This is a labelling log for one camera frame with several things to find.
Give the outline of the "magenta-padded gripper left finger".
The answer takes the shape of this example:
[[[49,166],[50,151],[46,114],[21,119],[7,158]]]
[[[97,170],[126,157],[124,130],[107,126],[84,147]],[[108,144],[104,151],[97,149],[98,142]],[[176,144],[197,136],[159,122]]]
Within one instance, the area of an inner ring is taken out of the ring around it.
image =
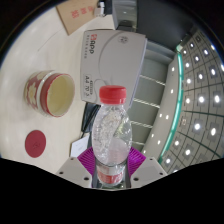
[[[96,163],[92,148],[86,149],[78,157],[69,157],[56,175],[81,187],[96,187]]]

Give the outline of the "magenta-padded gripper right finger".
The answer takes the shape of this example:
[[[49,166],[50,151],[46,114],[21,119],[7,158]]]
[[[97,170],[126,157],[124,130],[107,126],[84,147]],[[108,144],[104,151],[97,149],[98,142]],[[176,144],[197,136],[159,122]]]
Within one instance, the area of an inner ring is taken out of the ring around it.
[[[131,148],[127,158],[127,186],[140,188],[167,175],[154,157],[145,157],[135,148]]]

